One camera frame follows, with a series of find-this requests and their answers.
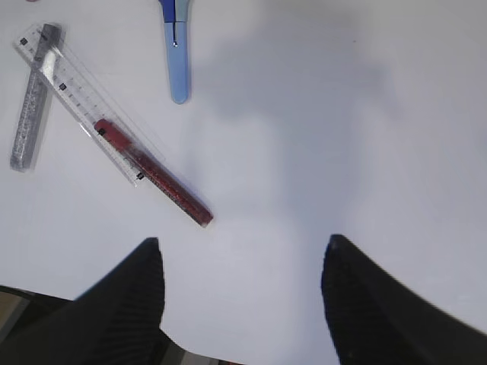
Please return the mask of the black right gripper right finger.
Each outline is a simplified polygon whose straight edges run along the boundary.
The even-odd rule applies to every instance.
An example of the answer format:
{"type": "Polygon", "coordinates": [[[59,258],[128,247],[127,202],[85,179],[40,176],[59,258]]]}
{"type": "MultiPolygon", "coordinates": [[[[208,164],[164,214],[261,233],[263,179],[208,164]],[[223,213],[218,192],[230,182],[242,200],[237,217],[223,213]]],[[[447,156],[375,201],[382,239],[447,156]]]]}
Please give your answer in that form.
{"type": "Polygon", "coordinates": [[[341,364],[484,364],[486,335],[424,300],[345,236],[323,258],[324,316],[341,364]]]}

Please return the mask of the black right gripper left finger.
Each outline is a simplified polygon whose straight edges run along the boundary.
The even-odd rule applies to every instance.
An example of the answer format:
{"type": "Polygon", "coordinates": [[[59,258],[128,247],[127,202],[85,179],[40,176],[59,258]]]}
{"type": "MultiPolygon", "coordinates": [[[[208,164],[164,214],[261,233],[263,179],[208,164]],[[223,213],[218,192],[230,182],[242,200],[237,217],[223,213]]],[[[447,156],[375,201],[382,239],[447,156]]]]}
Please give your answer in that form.
{"type": "Polygon", "coordinates": [[[147,238],[78,299],[1,345],[3,364],[152,364],[164,311],[159,242],[147,238]]]}

